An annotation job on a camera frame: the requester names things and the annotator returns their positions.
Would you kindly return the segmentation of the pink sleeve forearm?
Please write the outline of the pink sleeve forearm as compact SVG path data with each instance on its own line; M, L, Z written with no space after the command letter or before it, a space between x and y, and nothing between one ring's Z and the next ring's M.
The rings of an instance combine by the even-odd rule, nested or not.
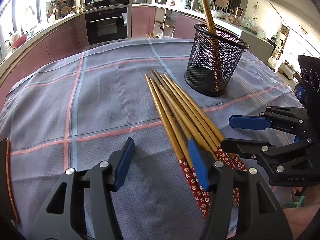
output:
M297 239L303 233L318 210L319 204L283 209L285 217L287 218L290 226L293 239Z

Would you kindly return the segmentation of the person's right hand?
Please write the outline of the person's right hand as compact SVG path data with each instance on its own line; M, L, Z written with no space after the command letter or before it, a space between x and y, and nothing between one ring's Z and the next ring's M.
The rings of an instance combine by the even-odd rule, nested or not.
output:
M311 190L310 186L295 186L291 188L292 193L296 197L307 196Z

